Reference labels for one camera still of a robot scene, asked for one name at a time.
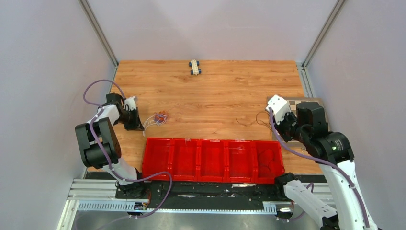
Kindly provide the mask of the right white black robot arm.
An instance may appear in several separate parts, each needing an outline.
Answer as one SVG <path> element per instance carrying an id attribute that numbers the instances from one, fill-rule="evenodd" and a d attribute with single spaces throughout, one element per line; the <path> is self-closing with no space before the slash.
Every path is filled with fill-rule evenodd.
<path id="1" fill-rule="evenodd" d="M 292 112 L 289 102 L 275 95 L 268 101 L 267 111 L 280 144 L 302 143 L 305 158 L 319 165 L 335 205 L 323 202 L 291 173 L 276 178 L 275 197 L 294 201 L 322 230 L 378 229 L 359 188 L 350 142 L 344 134 L 329 130 L 324 108 L 317 102 L 302 102 Z"/>

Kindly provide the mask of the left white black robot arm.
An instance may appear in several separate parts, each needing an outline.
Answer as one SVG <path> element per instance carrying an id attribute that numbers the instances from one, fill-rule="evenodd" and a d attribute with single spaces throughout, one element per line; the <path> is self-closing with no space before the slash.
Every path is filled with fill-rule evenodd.
<path id="1" fill-rule="evenodd" d="M 83 164 L 103 169 L 116 179 L 116 188 L 124 195 L 142 198 L 146 185 L 139 180 L 140 172 L 123 158 L 113 126 L 121 123 L 127 131 L 144 131 L 136 105 L 137 97 L 124 98 L 117 93 L 106 96 L 107 102 L 88 122 L 77 125 L 75 133 Z"/>

